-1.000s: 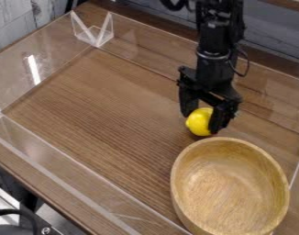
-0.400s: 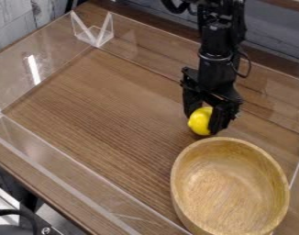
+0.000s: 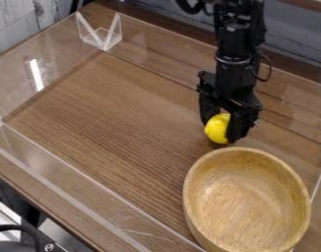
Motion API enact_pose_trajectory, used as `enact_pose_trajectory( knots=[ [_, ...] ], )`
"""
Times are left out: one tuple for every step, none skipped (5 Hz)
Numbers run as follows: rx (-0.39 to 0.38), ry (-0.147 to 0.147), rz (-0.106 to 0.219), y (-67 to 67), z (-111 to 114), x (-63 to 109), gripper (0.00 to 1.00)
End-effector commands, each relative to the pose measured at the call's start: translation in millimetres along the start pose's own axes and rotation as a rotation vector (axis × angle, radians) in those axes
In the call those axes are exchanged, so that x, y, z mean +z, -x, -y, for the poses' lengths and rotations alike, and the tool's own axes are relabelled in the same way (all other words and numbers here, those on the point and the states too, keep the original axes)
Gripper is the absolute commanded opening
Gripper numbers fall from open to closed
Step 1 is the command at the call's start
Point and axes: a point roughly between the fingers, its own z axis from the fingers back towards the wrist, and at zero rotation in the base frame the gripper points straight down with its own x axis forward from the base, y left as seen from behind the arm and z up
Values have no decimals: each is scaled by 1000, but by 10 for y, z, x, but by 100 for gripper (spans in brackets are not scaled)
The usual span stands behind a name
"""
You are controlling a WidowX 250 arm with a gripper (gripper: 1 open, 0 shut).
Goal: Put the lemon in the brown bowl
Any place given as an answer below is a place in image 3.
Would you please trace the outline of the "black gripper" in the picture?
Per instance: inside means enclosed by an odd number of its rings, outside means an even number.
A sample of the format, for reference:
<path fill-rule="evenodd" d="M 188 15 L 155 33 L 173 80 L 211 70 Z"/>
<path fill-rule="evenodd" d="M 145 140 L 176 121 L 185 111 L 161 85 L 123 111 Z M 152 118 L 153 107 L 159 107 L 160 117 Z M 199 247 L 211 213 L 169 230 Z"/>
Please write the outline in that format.
<path fill-rule="evenodd" d="M 231 87 L 219 82 L 216 76 L 207 71 L 200 71 L 197 76 L 200 122 L 206 124 L 224 109 L 230 113 L 226 138 L 228 143 L 235 143 L 255 126 L 263 105 L 254 95 L 252 87 Z"/>

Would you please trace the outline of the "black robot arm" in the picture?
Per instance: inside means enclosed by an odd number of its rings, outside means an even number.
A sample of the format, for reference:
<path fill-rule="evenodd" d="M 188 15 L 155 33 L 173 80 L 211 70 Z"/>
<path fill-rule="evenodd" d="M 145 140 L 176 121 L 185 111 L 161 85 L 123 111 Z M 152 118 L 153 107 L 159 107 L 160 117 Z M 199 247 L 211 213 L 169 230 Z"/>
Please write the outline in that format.
<path fill-rule="evenodd" d="M 216 37 L 215 71 L 199 72 L 200 122 L 207 138 L 224 145 L 244 138 L 256 126 L 263 105 L 254 94 L 266 56 L 264 0 L 175 0 L 180 9 L 212 17 Z"/>

